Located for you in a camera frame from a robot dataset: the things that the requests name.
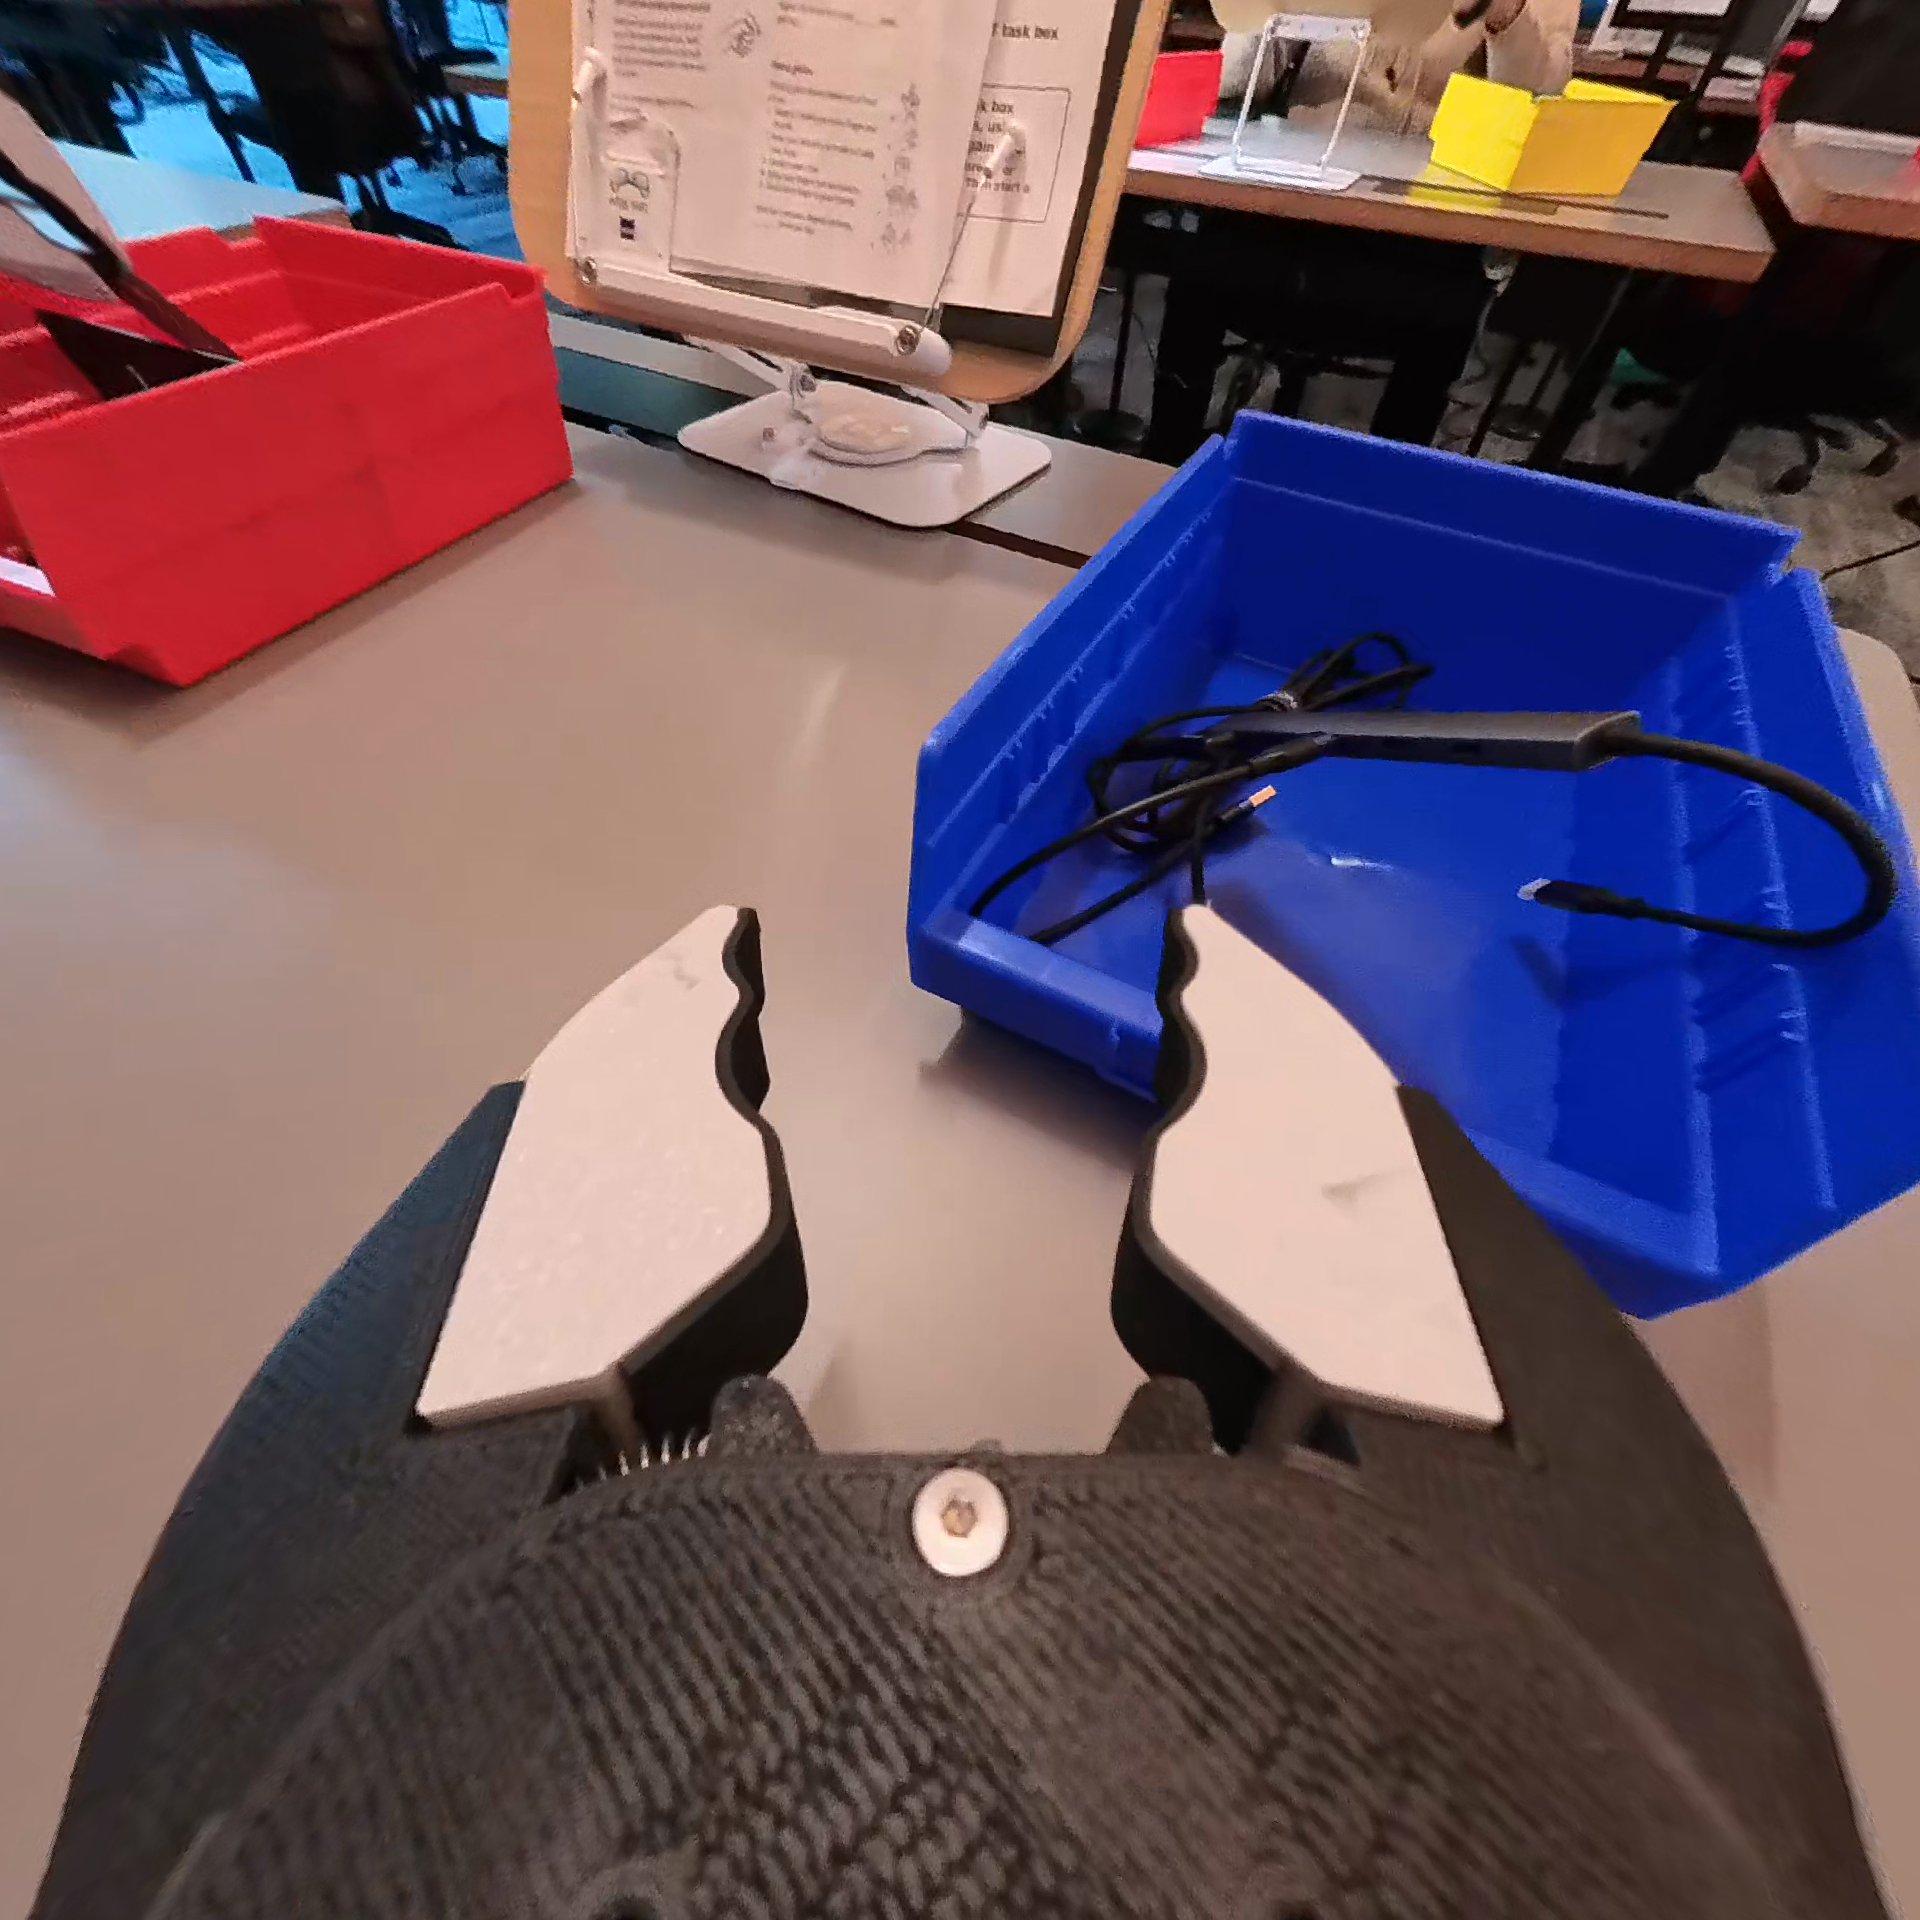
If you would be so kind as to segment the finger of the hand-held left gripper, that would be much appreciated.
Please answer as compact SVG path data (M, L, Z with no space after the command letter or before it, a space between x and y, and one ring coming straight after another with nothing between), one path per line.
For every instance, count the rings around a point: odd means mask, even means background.
M130 255L26 106L2 94L2 273L26 286L120 286Z
M238 360L205 325L142 279L117 227L58 151L2 153L5 273L47 295L117 301L176 347L216 365Z

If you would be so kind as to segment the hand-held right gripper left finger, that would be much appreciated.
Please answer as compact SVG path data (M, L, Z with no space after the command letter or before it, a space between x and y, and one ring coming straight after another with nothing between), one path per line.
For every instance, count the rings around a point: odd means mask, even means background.
M806 1318L783 1150L762 1115L760 925L721 902L593 993L519 1081L416 1416L581 1408L709 1429Z

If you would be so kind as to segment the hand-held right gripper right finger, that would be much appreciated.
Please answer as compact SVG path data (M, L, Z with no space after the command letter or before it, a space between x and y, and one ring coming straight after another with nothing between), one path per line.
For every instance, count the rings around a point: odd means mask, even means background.
M1194 1386L1213 1449L1349 1409L1496 1432L1504 1399L1402 1089L1213 906L1168 914L1158 1115L1111 1285L1121 1347Z

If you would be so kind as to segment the red plastic bin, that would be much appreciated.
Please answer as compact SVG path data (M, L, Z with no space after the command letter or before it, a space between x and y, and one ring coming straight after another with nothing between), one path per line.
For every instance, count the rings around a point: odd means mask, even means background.
M135 240L234 365L105 397L5 277L2 623L194 685L572 474L540 266L352 226Z

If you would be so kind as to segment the blue plastic bin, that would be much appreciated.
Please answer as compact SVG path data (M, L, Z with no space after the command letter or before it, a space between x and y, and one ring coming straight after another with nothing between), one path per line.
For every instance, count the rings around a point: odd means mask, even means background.
M919 986L1154 1091L1162 875L1054 946L1030 933L1130 880L1087 846L1094 755L1239 706L1359 635L1398 640L1424 710L1631 710L1857 808L1901 867L1828 950L1577 918L1592 882L1700 917L1822 928L1861 902L1836 831L1730 774L1320 760L1207 862L1215 909L1437 1096L1616 1303L1718 1298L1916 1186L1912 841L1792 530L1525 466L1244 418L983 672L919 754L906 959Z

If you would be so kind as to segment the grey hub with black cable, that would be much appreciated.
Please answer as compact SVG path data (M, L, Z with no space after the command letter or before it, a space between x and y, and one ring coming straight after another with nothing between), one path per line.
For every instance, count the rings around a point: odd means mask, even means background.
M1589 918L1642 921L1778 950L1848 944L1884 923L1898 893L1893 853L1862 814L1826 785L1768 759L1642 729L1634 710L1278 710L1255 707L1201 733L1226 766L1274 774L1311 759L1442 762L1485 769L1585 774L1621 759L1689 766L1753 783L1823 822L1852 849L1861 905L1823 928L1710 918L1575 880L1536 880L1522 896Z

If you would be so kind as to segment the instruction sheet on stand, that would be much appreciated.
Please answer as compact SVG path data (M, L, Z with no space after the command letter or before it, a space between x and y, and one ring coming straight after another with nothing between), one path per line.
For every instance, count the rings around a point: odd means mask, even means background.
M1112 237L1127 159L1160 49L1165 3L1114 3L1092 151L1054 305L1040 318L936 303L927 311L672 272L605 272L573 257L572 110L581 3L511 3L511 216L521 254L566 305L604 325L672 333L754 395L679 430L685 453L774 489L942 530L1036 482L1041 435L991 409L1044 385L1080 343Z

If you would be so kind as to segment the lens wipe packet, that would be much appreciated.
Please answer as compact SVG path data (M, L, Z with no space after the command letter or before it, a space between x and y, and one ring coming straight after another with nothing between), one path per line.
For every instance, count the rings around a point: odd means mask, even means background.
M607 151L573 161L573 257L581 266L668 272L681 144L660 128L620 128Z

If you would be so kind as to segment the laminated exercise sheet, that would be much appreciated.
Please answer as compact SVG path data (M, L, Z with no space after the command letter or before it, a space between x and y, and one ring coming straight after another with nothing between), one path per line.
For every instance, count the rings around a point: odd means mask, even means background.
M679 138L668 272L927 307L993 18L989 2L581 3L572 202L582 151L660 128Z

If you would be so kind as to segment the white instruction sheet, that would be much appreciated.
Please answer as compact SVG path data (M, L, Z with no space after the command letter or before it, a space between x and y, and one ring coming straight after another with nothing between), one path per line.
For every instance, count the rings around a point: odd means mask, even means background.
M1080 200L1117 7L993 7L961 222L933 305L1040 318L1054 305Z

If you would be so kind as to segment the wooden table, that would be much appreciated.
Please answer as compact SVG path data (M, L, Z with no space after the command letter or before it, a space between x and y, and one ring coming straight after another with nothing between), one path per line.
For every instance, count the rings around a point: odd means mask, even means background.
M1416 135L1345 131L1335 161L1353 166L1344 191L1199 176L1231 131L1224 119L1197 138L1134 151L1124 191L1145 200L1247 211L1261 219L1396 233L1522 255L1554 255L1695 280L1754 282L1773 241L1734 173L1642 159L1614 198L1496 194L1430 166Z

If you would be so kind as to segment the clear acrylic stand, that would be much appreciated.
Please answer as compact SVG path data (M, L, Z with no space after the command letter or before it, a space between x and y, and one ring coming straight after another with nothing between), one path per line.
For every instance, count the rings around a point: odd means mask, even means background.
M1213 179L1285 185L1336 194L1358 170L1336 163L1336 147L1353 114L1353 98L1373 37L1373 23L1353 14L1273 14L1245 57L1231 131L1197 166ZM1306 57L1338 48L1344 82L1335 106L1295 114L1297 80Z

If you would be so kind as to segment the yellow plastic bin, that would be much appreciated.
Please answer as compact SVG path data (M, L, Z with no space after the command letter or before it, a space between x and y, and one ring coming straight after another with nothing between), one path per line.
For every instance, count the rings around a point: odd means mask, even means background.
M1428 122L1430 163L1504 194L1607 200L1673 110L1631 87L1572 80L1536 94L1454 73Z

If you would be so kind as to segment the small red bin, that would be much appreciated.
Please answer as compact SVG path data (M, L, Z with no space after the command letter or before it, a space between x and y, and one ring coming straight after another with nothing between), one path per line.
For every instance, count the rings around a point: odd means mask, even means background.
M1221 42L1160 51L1143 96L1136 147L1157 151L1197 138L1215 110L1221 70Z

